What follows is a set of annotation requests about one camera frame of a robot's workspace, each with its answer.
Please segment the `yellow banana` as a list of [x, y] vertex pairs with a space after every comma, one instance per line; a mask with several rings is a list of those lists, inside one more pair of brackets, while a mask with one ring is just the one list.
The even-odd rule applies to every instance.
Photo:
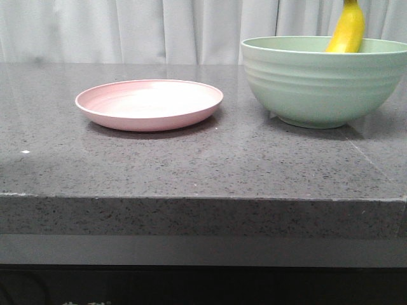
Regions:
[[362, 43], [365, 19], [356, 0], [343, 1], [335, 31], [325, 49], [330, 53], [357, 53]]

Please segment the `pink plate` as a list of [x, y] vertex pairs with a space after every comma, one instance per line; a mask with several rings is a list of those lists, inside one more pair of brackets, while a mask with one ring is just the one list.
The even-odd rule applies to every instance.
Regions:
[[221, 90], [204, 83], [140, 79], [81, 92], [76, 106], [91, 121], [115, 130], [159, 132], [199, 123], [219, 108]]

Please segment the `green bowl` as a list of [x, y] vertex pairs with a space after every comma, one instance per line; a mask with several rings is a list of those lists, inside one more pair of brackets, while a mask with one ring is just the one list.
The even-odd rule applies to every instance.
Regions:
[[257, 101], [291, 125], [336, 128], [378, 109], [406, 70], [406, 44], [364, 39], [357, 53], [328, 53], [324, 36], [255, 37], [241, 42]]

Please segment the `white curtain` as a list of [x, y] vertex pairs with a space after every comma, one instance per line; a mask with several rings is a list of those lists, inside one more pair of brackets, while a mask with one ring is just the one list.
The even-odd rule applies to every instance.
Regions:
[[240, 42], [328, 36], [341, 1], [2, 1], [2, 62], [239, 64]]

